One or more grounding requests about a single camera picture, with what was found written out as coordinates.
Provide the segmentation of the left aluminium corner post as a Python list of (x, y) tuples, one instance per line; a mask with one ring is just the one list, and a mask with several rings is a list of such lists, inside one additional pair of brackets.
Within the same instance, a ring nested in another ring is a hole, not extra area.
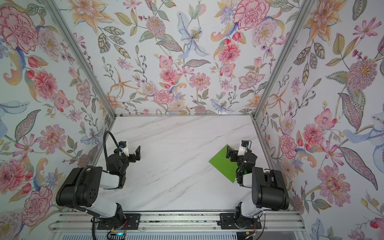
[(69, 26), (67, 25), (63, 15), (61, 14), (58, 6), (55, 1), (42, 0), (43, 5), (47, 9), (47, 11), (52, 15), (53, 21), (58, 25), (58, 29), (63, 34), (64, 39), (69, 44), (69, 47), (74, 52), (74, 56), (76, 57), (79, 66), (85, 72), (88, 80), (90, 81), (92, 87), (94, 88), (96, 94), (99, 95), (100, 100), (106, 110), (106, 112), (112, 116), (112, 119), (115, 120), (117, 115), (113, 108), (111, 107), (110, 102), (107, 99), (107, 95), (104, 93), (97, 77), (92, 71), (88, 61), (84, 57), (83, 51), (81, 47), (78, 45), (73, 33), (71, 32)]

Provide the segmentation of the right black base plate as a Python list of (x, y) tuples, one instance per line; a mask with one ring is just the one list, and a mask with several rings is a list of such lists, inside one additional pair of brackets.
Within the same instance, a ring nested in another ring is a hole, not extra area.
[(217, 225), (222, 230), (260, 230), (262, 225), (260, 220), (249, 219), (243, 216), (235, 217), (234, 213), (221, 213), (219, 214), (219, 221)]

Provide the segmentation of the right aluminium corner post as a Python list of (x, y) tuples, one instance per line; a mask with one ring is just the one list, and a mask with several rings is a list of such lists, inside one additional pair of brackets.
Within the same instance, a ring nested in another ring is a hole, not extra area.
[(298, 11), (298, 16), (296, 17), (294, 24), (292, 26), (290, 36), (287, 38), (286, 43), (284, 44), (284, 47), (282, 48), (282, 52), (277, 58), (277, 62), (275, 65), (275, 68), (273, 69), (270, 79), (267, 82), (267, 85), (264, 89), (264, 92), (262, 94), (261, 100), (259, 101), (258, 107), (255, 109), (252, 119), (256, 120), (259, 115), (262, 114), (262, 110), (268, 100), (268, 97), (270, 95), (270, 92), (281, 72), (281, 70), (286, 66), (286, 61), (288, 59), (288, 56), (290, 52), (292, 51), (294, 47), (294, 43), (297, 40), (297, 37), (304, 25), (305, 20), (307, 19), (310, 10), (313, 6), (313, 2), (310, 0), (303, 1), (303, 4)]

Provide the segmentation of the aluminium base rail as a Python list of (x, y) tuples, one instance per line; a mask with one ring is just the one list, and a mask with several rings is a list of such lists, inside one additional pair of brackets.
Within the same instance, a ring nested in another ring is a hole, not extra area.
[(305, 225), (297, 212), (267, 211), (257, 220), (236, 223), (234, 211), (144, 211), (125, 212), (133, 233), (150, 232), (303, 232)]

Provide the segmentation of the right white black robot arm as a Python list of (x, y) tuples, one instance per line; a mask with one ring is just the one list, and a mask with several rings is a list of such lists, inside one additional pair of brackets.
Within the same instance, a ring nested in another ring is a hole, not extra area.
[(237, 164), (235, 181), (251, 190), (251, 198), (240, 202), (228, 223), (245, 229), (255, 224), (266, 211), (285, 211), (289, 207), (288, 191), (282, 173), (256, 166), (257, 156), (251, 150), (227, 147), (226, 158)]

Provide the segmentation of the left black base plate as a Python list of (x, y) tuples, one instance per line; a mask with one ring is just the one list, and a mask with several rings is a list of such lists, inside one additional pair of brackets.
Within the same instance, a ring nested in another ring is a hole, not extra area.
[(100, 219), (97, 230), (137, 230), (139, 228), (141, 214), (124, 214), (108, 219)]

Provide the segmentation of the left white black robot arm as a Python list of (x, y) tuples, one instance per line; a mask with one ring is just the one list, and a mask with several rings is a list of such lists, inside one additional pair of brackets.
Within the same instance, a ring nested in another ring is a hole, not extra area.
[(107, 157), (106, 171), (94, 166), (72, 169), (57, 193), (57, 205), (91, 215), (98, 230), (137, 230), (141, 215), (125, 214), (122, 205), (106, 199), (99, 190), (122, 189), (129, 164), (140, 159), (141, 147), (130, 154), (127, 147), (119, 146)]

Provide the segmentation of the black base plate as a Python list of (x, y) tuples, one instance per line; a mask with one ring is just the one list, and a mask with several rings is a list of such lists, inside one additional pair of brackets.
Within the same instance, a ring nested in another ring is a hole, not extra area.
[(108, 219), (100, 219), (97, 230), (137, 230), (139, 228), (141, 214), (124, 214)]
[(262, 225), (260, 220), (249, 219), (243, 216), (235, 217), (234, 213), (221, 213), (219, 214), (219, 221), (217, 225), (222, 230), (260, 230)]

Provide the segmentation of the green square paper sheet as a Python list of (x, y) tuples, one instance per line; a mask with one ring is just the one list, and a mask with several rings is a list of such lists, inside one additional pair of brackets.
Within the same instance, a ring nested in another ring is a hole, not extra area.
[(236, 170), (238, 169), (236, 162), (231, 162), (226, 158), (227, 147), (223, 147), (216, 155), (214, 155), (209, 163), (217, 169), (224, 177), (226, 177), (231, 183), (236, 181)]

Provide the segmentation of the aluminium corner post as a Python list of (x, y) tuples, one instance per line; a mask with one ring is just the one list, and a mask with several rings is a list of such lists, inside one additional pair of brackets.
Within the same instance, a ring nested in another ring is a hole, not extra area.
[(76, 57), (79, 66), (85, 72), (88, 80), (90, 81), (92, 87), (94, 88), (96, 94), (99, 95), (100, 100), (106, 110), (106, 112), (112, 116), (112, 119), (115, 120), (117, 115), (113, 108), (111, 107), (110, 102), (107, 99), (107, 95), (104, 93), (97, 77), (92, 71), (88, 61), (84, 57), (83, 51), (81, 47), (78, 45), (73, 33), (71, 32), (69, 26), (67, 25), (63, 15), (61, 14), (58, 6), (55, 1), (42, 0), (43, 5), (47, 9), (47, 11), (52, 15), (53, 21), (58, 25), (58, 29), (63, 34), (64, 39), (69, 44), (69, 47), (74, 52), (74, 56)]
[(298, 11), (298, 16), (296, 17), (294, 24), (292, 26), (290, 36), (287, 38), (286, 43), (284, 44), (284, 47), (282, 48), (282, 52), (277, 58), (277, 62), (275, 65), (275, 68), (273, 69), (270, 79), (267, 82), (267, 85), (264, 89), (264, 92), (262, 94), (261, 100), (259, 101), (258, 107), (255, 109), (252, 119), (256, 120), (259, 115), (262, 114), (262, 110), (268, 100), (268, 97), (270, 95), (270, 92), (281, 72), (281, 70), (286, 66), (286, 61), (288, 59), (288, 56), (290, 52), (292, 51), (294, 47), (294, 43), (297, 40), (297, 37), (304, 25), (305, 20), (307, 19), (310, 10), (313, 6), (313, 2), (310, 0), (303, 1), (303, 4)]

